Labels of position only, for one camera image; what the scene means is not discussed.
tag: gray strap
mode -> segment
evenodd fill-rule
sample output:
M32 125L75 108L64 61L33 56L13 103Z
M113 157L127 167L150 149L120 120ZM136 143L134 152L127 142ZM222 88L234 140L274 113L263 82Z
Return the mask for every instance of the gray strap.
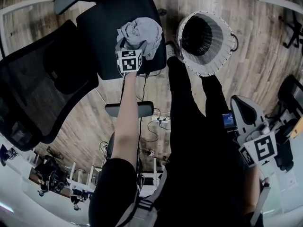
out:
M260 194L260 197L259 197L259 200L258 200L258 203L257 203L257 206L256 206L256 210L255 210L255 212L252 215L251 220L250 220L250 224L252 226L256 225L256 222L257 222L257 220L260 216L260 213L262 211L263 205L264 205L264 203L265 203L265 201L268 197L269 190L270 190L270 187L264 187L262 193Z
M146 198L146 200L154 203L156 201L156 199L160 196L160 193L162 192L163 186L166 182L166 178L167 178L167 170L166 168L163 171L159 186L157 187L156 191L149 197Z
M136 208L135 214L132 219L125 225L127 227L153 227L157 220L157 210L152 207L152 204L160 196L163 186L167 179L167 171L164 169L162 178L156 191L149 197L142 199L138 206L136 206L136 197L134 202L127 208L123 216L120 218L116 227L124 223L127 218L131 215L134 208Z

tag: power strip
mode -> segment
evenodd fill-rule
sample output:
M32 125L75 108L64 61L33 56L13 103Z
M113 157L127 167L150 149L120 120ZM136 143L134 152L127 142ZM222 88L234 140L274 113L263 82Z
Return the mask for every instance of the power strip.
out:
M158 121L161 123L168 123L170 121L170 117L167 116L159 116L159 115L153 115L151 118L152 121Z

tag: leg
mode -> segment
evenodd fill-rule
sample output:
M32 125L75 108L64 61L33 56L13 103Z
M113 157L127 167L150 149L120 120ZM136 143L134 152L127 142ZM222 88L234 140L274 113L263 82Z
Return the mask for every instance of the leg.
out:
M203 126L206 118L194 101L185 65L177 57L169 58L167 65L172 101L170 147L172 152L182 152L184 142L181 139L187 143L198 139L198 135L201 136L203 131L201 127L196 126L197 122Z
M201 77L203 90L206 95L206 118L215 133L226 133L222 114L228 113L229 109L222 92L222 86L215 75Z

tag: black sleeve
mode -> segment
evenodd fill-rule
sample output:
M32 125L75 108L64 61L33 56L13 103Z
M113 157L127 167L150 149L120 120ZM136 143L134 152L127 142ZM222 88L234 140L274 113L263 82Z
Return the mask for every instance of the black sleeve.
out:
M245 215L247 226L251 226L250 225L250 220L251 220L253 214L254 213L249 213L249 214ZM263 225L263 214L259 215L259 218L258 218L254 227L264 227L264 225Z
M115 227L137 192L134 167L122 159L108 160L89 204L91 227Z

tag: person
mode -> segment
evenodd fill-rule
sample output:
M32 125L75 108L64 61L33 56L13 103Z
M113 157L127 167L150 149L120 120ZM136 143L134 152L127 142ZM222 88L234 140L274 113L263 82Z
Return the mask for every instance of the person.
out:
M215 75L201 78L207 98L204 116L194 101L186 66L172 44L167 45L167 59L171 155L165 165L165 184L154 203L158 211L155 226L250 226L260 194L259 167L247 169L227 135L222 114L229 109L222 86ZM136 73L126 74L113 154L101 171L89 205L91 227L116 226L137 193L135 84ZM255 226L263 226L262 221L260 215Z
M76 211L81 210L80 207L78 206L78 203L81 200L81 197L80 197L81 195L82 195L82 191L80 191L78 189L73 189L72 194L70 195L71 202L74 206L74 210L76 210Z

